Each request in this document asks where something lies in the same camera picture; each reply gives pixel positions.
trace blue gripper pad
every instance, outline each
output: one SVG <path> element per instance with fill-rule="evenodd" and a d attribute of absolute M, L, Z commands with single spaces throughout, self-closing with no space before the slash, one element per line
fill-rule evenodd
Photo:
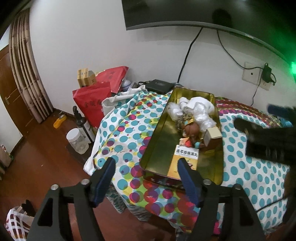
<path fill-rule="evenodd" d="M 115 174 L 115 168 L 116 168 L 115 160 L 109 157 L 106 160 L 102 169 L 99 170 L 104 173 L 95 188 L 93 203 L 96 206 L 98 206 L 104 200 L 106 192 L 109 189 L 111 180 Z"/>
<path fill-rule="evenodd" d="M 198 206 L 201 201 L 202 187 L 199 184 L 196 186 L 192 177 L 194 178 L 194 175 L 200 175 L 199 172 L 192 170 L 185 158 L 180 158 L 178 160 L 178 173 L 190 202 Z"/>

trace power adapter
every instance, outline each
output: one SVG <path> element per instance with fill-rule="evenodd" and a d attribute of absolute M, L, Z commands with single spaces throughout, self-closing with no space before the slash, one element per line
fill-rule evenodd
<path fill-rule="evenodd" d="M 268 63 L 265 63 L 264 68 L 262 70 L 262 80 L 264 80 L 266 83 L 272 82 L 272 85 L 275 85 L 276 82 L 270 76 L 271 68 L 268 66 Z"/>

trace small cardboard box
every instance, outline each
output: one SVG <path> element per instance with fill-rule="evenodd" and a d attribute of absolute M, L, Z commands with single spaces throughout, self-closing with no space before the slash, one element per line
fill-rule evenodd
<path fill-rule="evenodd" d="M 222 134 L 218 127 L 208 128 L 204 136 L 204 144 L 208 150 L 215 149 L 222 142 Z"/>
<path fill-rule="evenodd" d="M 177 145 L 167 176 L 180 179 L 178 173 L 178 160 L 182 157 L 186 159 L 192 170 L 196 170 L 198 153 L 198 149 Z"/>
<path fill-rule="evenodd" d="M 80 88 L 86 87 L 96 83 L 96 76 L 94 72 L 89 71 L 88 68 L 79 69 L 77 71 L 77 80 Z"/>

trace wall-mounted tv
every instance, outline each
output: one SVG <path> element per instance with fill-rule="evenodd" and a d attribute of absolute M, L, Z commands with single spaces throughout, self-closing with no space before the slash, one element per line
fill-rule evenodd
<path fill-rule="evenodd" d="M 127 30 L 202 26 L 249 38 L 296 62 L 296 2 L 280 0 L 122 0 Z"/>

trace bed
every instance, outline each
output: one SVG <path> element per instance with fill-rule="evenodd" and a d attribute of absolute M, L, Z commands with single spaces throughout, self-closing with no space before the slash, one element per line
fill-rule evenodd
<path fill-rule="evenodd" d="M 113 195 L 120 196 L 125 204 L 167 219 L 185 231 L 193 227 L 199 209 L 185 194 L 145 181 L 139 166 L 170 94 L 139 92 L 133 98 L 119 102 L 116 109 L 102 120 L 84 170 L 91 175 L 108 157 L 113 157 L 116 161 L 111 186 Z M 263 127 L 280 126 L 279 120 L 226 98 L 216 98 L 216 104 L 223 135 L 222 185 L 241 184 L 255 210 L 281 199 L 289 167 L 245 156 L 246 136 L 233 126 L 234 118 L 243 118 Z M 223 206 L 219 204 L 215 233 L 221 226 Z M 258 212 L 263 229 L 268 231 L 280 224 L 285 210 L 286 201 L 281 200 Z"/>

